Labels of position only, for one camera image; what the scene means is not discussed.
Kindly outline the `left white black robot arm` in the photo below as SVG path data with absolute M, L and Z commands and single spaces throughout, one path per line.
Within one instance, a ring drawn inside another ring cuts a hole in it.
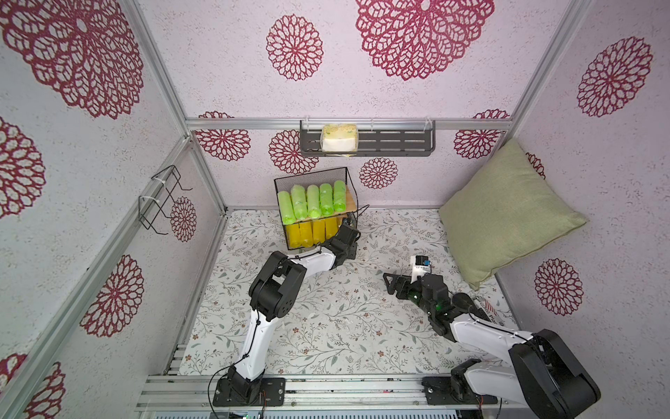
M 251 404 L 259 400 L 271 339 L 294 307 L 305 279 L 329 272 L 355 258 L 360 232 L 344 223 L 334 237 L 313 251 L 287 255 L 274 251 L 249 289 L 251 314 L 239 357 L 219 380 L 224 399 Z

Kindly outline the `yellow trash bag roll diagonal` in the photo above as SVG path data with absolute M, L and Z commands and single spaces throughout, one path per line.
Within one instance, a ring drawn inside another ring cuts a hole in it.
M 330 239 L 336 236 L 338 233 L 338 228 L 340 228 L 340 226 L 338 225 L 338 218 L 335 218 L 335 216 L 333 218 L 326 218 L 325 227 L 326 227 L 326 239 Z

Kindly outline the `green trash bag roll top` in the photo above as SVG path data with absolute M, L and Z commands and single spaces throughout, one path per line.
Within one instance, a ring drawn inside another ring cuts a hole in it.
M 299 222 L 307 220 L 309 211 L 304 186 L 295 184 L 291 187 L 291 202 L 296 220 Z

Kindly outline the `pale green trash bag roll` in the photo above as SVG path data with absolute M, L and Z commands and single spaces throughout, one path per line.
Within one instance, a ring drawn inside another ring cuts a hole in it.
M 321 218 L 320 190 L 316 184 L 311 184 L 306 190 L 308 216 L 311 219 Z

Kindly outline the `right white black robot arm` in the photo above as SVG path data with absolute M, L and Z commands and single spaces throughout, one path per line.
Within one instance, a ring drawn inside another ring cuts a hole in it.
M 557 333 L 497 325 L 467 293 L 452 293 L 440 275 L 386 273 L 383 280 L 389 294 L 422 309 L 438 335 L 496 358 L 467 360 L 447 377 L 424 379 L 429 403 L 482 405 L 495 397 L 539 418 L 575 418 L 600 400 L 600 387 Z

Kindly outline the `black wire wooden shelf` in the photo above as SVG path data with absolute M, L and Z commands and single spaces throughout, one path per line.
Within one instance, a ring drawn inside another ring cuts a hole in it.
M 291 251 L 324 244 L 343 225 L 356 229 L 365 211 L 346 167 L 279 177 L 274 187 Z

